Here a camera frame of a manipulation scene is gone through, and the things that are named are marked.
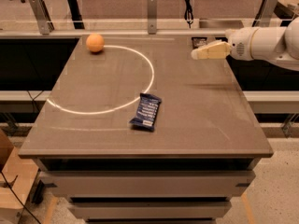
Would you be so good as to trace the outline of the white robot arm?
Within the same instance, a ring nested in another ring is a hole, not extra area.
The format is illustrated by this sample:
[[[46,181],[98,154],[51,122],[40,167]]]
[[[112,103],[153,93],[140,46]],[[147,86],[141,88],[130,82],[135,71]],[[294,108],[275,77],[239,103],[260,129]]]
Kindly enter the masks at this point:
[[[227,42],[215,40],[194,49],[195,60],[261,60],[278,67],[299,71],[299,18],[286,27],[245,27],[225,31]]]

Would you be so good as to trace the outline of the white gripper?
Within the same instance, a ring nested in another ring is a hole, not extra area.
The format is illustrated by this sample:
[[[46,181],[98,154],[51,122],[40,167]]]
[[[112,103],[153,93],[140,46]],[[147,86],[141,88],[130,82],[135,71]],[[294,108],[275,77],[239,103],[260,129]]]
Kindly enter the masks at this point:
[[[236,60],[251,61],[251,41],[257,31],[254,27],[228,29],[225,31],[227,42],[215,40],[191,52],[195,60],[224,59],[229,54]]]

